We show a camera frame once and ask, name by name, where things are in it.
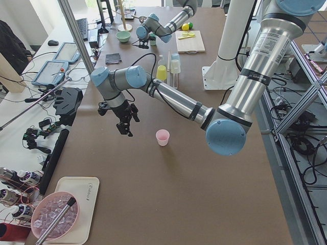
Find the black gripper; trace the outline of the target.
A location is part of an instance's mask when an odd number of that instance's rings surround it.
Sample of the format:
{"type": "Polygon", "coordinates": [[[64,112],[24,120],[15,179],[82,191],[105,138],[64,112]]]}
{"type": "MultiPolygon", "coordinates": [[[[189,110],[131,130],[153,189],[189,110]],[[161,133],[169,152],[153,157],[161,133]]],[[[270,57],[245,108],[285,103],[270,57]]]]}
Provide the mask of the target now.
{"type": "Polygon", "coordinates": [[[144,35],[139,36],[140,43],[148,43],[149,42],[149,34],[146,33],[144,35]]]}
{"type": "Polygon", "coordinates": [[[127,135],[132,137],[133,134],[130,131],[130,120],[133,117],[135,121],[139,121],[138,109],[134,103],[130,104],[127,100],[115,108],[111,108],[116,117],[120,119],[120,123],[116,124],[116,127],[121,135],[127,135]]]}

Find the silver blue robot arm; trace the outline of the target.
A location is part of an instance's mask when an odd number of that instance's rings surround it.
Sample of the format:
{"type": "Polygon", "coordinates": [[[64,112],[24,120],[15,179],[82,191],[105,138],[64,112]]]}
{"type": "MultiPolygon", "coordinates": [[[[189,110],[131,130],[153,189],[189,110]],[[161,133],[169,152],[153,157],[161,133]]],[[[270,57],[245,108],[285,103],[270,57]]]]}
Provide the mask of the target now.
{"type": "Polygon", "coordinates": [[[150,33],[155,34],[164,43],[168,43],[172,34],[176,32],[188,19],[193,17],[197,11],[196,0],[178,1],[182,10],[173,17],[165,26],[159,22],[159,17],[151,13],[146,20],[136,29],[138,40],[147,43],[150,40],[150,33]]]}
{"type": "Polygon", "coordinates": [[[113,111],[120,120],[117,125],[120,133],[130,135],[130,119],[135,109],[128,103],[124,91],[139,89],[166,103],[182,117],[198,123],[205,131],[206,143],[213,152],[223,156],[235,155],[246,143],[247,132],[253,123],[252,113],[291,42],[304,33],[312,16],[323,4],[323,1],[270,1],[249,56],[233,79],[232,91],[227,101],[217,108],[204,106],[187,96],[186,92],[192,85],[199,86],[200,81],[206,78],[210,79],[210,88],[222,87],[225,76],[219,71],[227,71],[227,67],[221,65],[223,54],[226,54],[227,61],[237,57],[236,46],[242,42],[240,28],[248,25],[245,18],[249,12],[237,16],[244,1],[231,3],[217,60],[206,68],[204,75],[200,74],[200,65],[195,59],[188,61],[181,90],[155,78],[141,66],[95,69],[90,79],[104,99],[99,113],[113,111]]]}

